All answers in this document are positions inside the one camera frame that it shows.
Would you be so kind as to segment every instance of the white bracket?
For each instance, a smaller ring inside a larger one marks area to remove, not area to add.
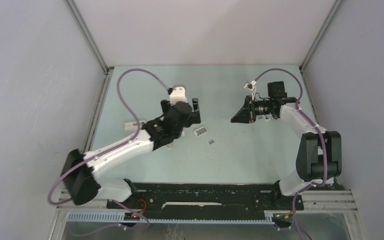
[[[170,104],[173,106],[177,102],[188,103],[186,98],[186,88],[183,85],[173,87],[173,91],[170,93]]]
[[[257,92],[256,84],[257,82],[255,80],[252,80],[250,83],[245,84],[245,86],[243,87],[244,89],[251,92],[252,100],[254,100],[256,97],[256,92]]]

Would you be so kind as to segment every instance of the table surface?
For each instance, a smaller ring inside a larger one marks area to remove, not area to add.
[[[124,124],[133,117],[117,95],[117,79],[132,68],[151,71],[169,87],[185,85],[186,96],[199,99],[201,124],[185,128],[185,136],[173,147],[136,156],[120,164],[105,176],[134,182],[161,183],[274,183],[295,170],[300,139],[282,120],[257,120],[253,124],[230,123],[250,92],[243,87],[270,68],[282,68],[302,82],[296,65],[204,65],[204,66],[117,66],[109,83],[92,149],[96,150],[127,137]],[[258,81],[257,92],[267,97],[267,83],[284,81],[289,97],[298,98],[295,80],[281,71],[271,71]],[[140,120],[162,114],[160,101],[168,99],[165,89],[144,72],[127,74],[120,84],[121,93]],[[302,109],[314,118],[307,92]],[[208,132],[195,136],[205,126]]]

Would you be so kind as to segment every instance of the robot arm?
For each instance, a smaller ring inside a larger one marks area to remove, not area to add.
[[[283,81],[267,84],[268,98],[255,100],[255,81],[246,84],[244,88],[252,95],[245,97],[243,107],[231,118],[231,123],[251,124],[257,116],[271,115],[273,119],[285,121],[301,139],[296,156],[296,170],[280,180],[280,191],[284,196],[291,196],[311,184],[321,183],[324,175],[323,154],[320,137],[316,129],[296,109],[295,97],[288,97]],[[339,176],[342,171],[341,135],[337,131],[327,131],[318,126],[325,140],[327,152],[327,177]]]
[[[171,88],[170,100],[161,101],[163,115],[143,124],[136,136],[132,134],[111,145],[84,154],[78,149],[68,154],[61,175],[76,164],[87,161],[64,179],[74,204],[82,205],[92,199],[123,202],[132,194],[134,186],[129,180],[105,178],[104,173],[140,154],[172,143],[180,138],[183,128],[201,123],[198,99],[193,98],[190,106],[185,92],[184,86]]]

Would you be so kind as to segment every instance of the black joint housing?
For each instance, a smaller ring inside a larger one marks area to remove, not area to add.
[[[337,177],[342,171],[342,140],[337,131],[322,133],[327,153],[327,179]],[[305,182],[324,177],[323,154],[319,154],[322,142],[318,134],[308,132],[301,136],[295,167]]]
[[[61,175],[65,174],[75,165],[83,162],[83,157],[78,149],[72,150],[65,160]],[[98,194],[101,186],[95,181],[92,171],[93,169],[91,167],[83,164],[64,178],[63,182],[65,187],[70,193],[75,205],[83,205],[95,198]]]

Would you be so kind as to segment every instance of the glass panel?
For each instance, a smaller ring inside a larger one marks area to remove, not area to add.
[[[342,214],[299,214],[302,229],[314,240],[349,240],[347,226]],[[106,226],[108,223],[68,222],[64,240],[299,240],[296,230],[277,231],[272,225],[252,224],[151,224],[144,230],[109,227],[84,237],[83,234]]]

